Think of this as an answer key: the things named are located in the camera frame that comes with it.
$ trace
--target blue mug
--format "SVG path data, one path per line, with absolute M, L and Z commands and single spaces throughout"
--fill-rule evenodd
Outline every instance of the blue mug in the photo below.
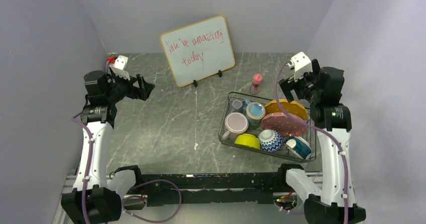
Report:
M 243 100 L 243 112 L 246 112 L 246 108 L 247 106 L 251 103 L 251 101 L 249 99 L 245 99 Z
M 311 154 L 309 143 L 302 137 L 290 137 L 284 141 L 284 145 L 301 159 L 307 159 Z
M 265 107 L 258 102 L 251 102 L 246 107 L 246 117 L 249 121 L 250 129 L 257 129 L 260 122 L 265 117 Z
M 232 101 L 232 103 L 229 105 L 228 114 L 237 112 L 237 113 L 243 113 L 244 104 L 243 102 L 239 101 L 238 99 Z

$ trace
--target red handwritten text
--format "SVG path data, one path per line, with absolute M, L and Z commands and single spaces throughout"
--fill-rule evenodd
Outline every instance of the red handwritten text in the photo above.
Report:
M 208 41 L 212 41 L 212 40 L 216 40 L 216 39 L 221 39 L 222 40 L 219 43 L 224 42 L 224 35 L 223 35 L 221 29 L 218 30 L 218 31 L 216 31 L 216 32 L 214 32 L 214 33 L 209 32 L 209 33 L 207 33 L 205 35 L 198 36 L 197 38 L 194 38 L 192 40 L 192 43 L 194 45 L 197 45 L 197 44 L 201 44 L 202 42 L 208 42 Z
M 194 52 L 192 52 L 192 56 L 188 59 L 183 58 L 182 63 L 185 64 L 186 66 L 189 66 L 191 65 L 191 63 L 195 61 L 199 61 L 199 60 L 202 61 L 202 69 L 204 71 L 204 53 L 203 52 L 201 52 L 201 55 L 199 53 L 195 54 Z
M 182 45 L 183 45 L 184 47 L 189 47 L 189 46 L 188 46 L 188 41 L 187 41 L 187 40 L 185 40 L 185 39 L 184 39 L 184 40 L 182 41 L 182 40 L 180 40 L 180 39 L 179 39 L 179 41 L 181 41 L 181 42 L 182 42 Z
M 168 41 L 166 41 L 166 44 L 167 44 L 167 46 L 169 47 L 169 51 L 170 51 L 170 53 L 172 53 L 172 52 L 176 51 L 176 49 L 178 49 L 178 48 L 179 48 L 179 45 L 178 45 L 177 43 L 174 43 L 174 42 L 173 42 L 173 44 L 172 44 L 171 46 L 169 45 L 169 42 L 168 42 Z

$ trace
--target small pink bottle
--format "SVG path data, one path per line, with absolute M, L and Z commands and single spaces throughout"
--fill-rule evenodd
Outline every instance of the small pink bottle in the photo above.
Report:
M 253 83 L 250 87 L 250 93 L 256 95 L 259 92 L 259 85 L 262 82 L 262 75 L 255 74 L 253 76 Z

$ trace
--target pink mug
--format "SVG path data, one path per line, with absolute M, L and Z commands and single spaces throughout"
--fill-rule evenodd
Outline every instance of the pink mug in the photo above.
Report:
M 225 118 L 226 131 L 222 136 L 222 140 L 235 140 L 238 135 L 244 133 L 249 127 L 249 121 L 242 113 L 230 113 Z

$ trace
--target dish rack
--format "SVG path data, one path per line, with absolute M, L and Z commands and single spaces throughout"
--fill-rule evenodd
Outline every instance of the dish rack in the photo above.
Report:
M 240 101 L 243 101 L 245 99 L 249 99 L 250 101 L 261 103 L 264 106 L 268 102 L 272 101 L 272 99 L 268 99 L 268 98 L 264 98 L 264 97 L 253 96 L 253 95 L 249 95 L 249 94 L 245 94 L 245 93 L 240 93 L 240 92 L 230 92 L 228 94 L 228 99 L 225 102 L 225 110 L 224 110 L 224 114 L 222 116 L 221 125 L 219 127 L 219 133 L 218 133 L 219 141 L 223 145 L 232 146 L 232 147 L 235 147 L 235 148 L 239 148 L 239 149 L 243 149 L 243 150 L 248 150 L 248 151 L 252 151 L 252 152 L 256 152 L 256 153 L 260 153 L 260 154 L 264 154 L 264 155 L 270 155 L 270 156 L 274 156 L 274 157 L 278 157 L 278 158 L 281 158 L 281 159 L 290 160 L 290 161 L 297 162 L 297 163 L 307 163 L 307 162 L 314 161 L 316 159 L 316 130 L 313 130 L 311 128 L 307 128 L 306 133 L 301 136 L 302 138 L 304 138 L 310 144 L 310 148 L 311 148 L 311 151 L 312 151 L 311 154 L 306 159 L 302 159 L 300 157 L 297 157 L 290 150 L 288 150 L 285 146 L 283 146 L 277 152 L 267 152 L 267 151 L 263 151 L 263 150 L 259 150 L 259 149 L 255 149 L 255 148 L 250 148 L 250 147 L 245 146 L 245 145 L 235 144 L 234 140 L 230 140 L 230 139 L 222 140 L 222 135 L 226 131 L 226 128 L 225 128 L 225 118 L 226 118 L 227 113 L 229 111 L 229 106 L 236 99 L 238 99 Z M 306 108 L 307 113 L 308 113 L 308 118 L 306 120 L 306 123 L 309 124 L 309 125 L 312 125 L 313 124 L 313 120 L 310 118 L 310 115 L 309 115 L 309 110 L 310 109 L 307 108 L 307 107 L 305 107 L 305 108 Z M 255 129 L 255 130 L 247 130 L 246 131 L 247 134 L 252 134 L 254 136 L 258 136 L 260 134 L 260 132 L 262 132 L 261 127 Z

